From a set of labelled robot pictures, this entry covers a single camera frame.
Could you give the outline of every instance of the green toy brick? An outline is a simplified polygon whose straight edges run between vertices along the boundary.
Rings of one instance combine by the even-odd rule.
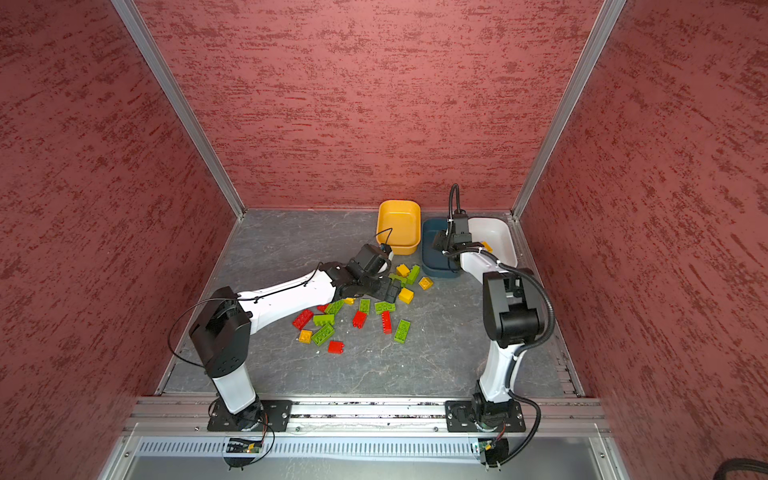
[[[336,325],[336,321],[334,320],[334,315],[315,315],[312,317],[312,321],[317,326],[325,326],[325,325]]]
[[[376,308],[376,315],[381,315],[382,312],[394,312],[395,304],[387,302],[376,302],[373,305]]]
[[[400,320],[400,324],[397,326],[397,331],[395,332],[395,341],[397,343],[405,343],[410,328],[411,323],[408,320]]]
[[[323,328],[317,330],[314,335],[312,335],[312,341],[316,345],[320,346],[323,344],[323,342],[331,338],[334,333],[336,333],[336,331],[331,325],[325,325]]]
[[[406,278],[406,283],[409,285],[413,285],[416,282],[416,278],[419,276],[419,272],[422,271],[422,268],[418,265],[414,265],[411,269],[411,273],[408,274],[408,277]]]
[[[337,300],[336,302],[328,305],[328,308],[326,308],[326,313],[329,315],[336,315],[339,310],[341,310],[342,306],[344,306],[344,299]]]
[[[395,275],[394,273],[390,273],[389,278],[391,278],[392,280],[399,280],[400,286],[405,286],[406,283],[408,282],[408,279],[405,278],[404,276]]]

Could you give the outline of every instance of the yellow toy brick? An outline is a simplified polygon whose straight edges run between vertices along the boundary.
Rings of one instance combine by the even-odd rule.
[[[407,288],[404,288],[400,290],[400,294],[397,296],[397,298],[405,303],[411,303],[411,300],[413,300],[413,292]]]
[[[309,343],[312,341],[312,330],[302,330],[299,334],[299,341],[301,343]]]
[[[409,269],[405,264],[398,266],[395,270],[397,270],[397,274],[400,276],[408,276],[408,274],[411,273],[411,269]]]
[[[433,282],[432,279],[428,276],[425,276],[419,280],[419,285],[421,286],[422,290],[428,290],[434,284],[435,282]]]

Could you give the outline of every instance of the red textured panel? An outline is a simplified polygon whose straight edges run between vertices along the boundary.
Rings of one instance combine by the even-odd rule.
[[[233,214],[109,1],[3,2],[0,50],[0,478],[95,478]]]
[[[509,208],[601,0],[138,0],[248,207]]]
[[[758,4],[628,2],[525,212],[576,367],[605,399],[632,478],[768,460]]]

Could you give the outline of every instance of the red toy brick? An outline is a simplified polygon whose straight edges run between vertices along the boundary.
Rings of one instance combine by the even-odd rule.
[[[355,318],[352,319],[352,326],[356,326],[357,328],[362,329],[362,326],[366,323],[366,318],[368,318],[368,313],[355,313]]]
[[[328,342],[328,353],[335,353],[336,355],[344,353],[344,342],[336,342],[334,340]]]
[[[384,326],[384,333],[389,335],[392,333],[392,320],[389,319],[389,310],[382,313],[382,324]]]
[[[309,310],[304,310],[299,314],[298,317],[293,321],[293,326],[295,326],[297,329],[301,330],[306,326],[307,323],[310,322],[312,319],[314,313],[310,312]]]

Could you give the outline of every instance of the gray marble surface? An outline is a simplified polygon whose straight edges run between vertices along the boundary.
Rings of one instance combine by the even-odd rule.
[[[319,261],[345,263],[372,238],[376,218],[376,212],[365,211],[250,210],[214,287],[258,290],[309,273]],[[421,264],[420,256],[420,250],[395,256],[393,265]],[[397,302],[393,331],[401,319],[411,322],[405,344],[384,335],[375,313],[362,329],[353,328],[359,300],[336,315],[332,339],[344,342],[342,355],[328,353],[327,343],[299,343],[298,330],[291,325],[295,315],[260,330],[250,337],[246,360],[254,388],[259,394],[277,395],[470,396],[490,345],[482,325],[482,285],[467,273],[433,280],[434,287],[426,291],[414,285],[410,305]],[[307,327],[317,330],[312,322]],[[181,355],[197,361],[189,340]],[[182,362],[165,388],[214,391],[202,369]],[[515,391],[523,396],[563,396],[547,348],[526,354]]]

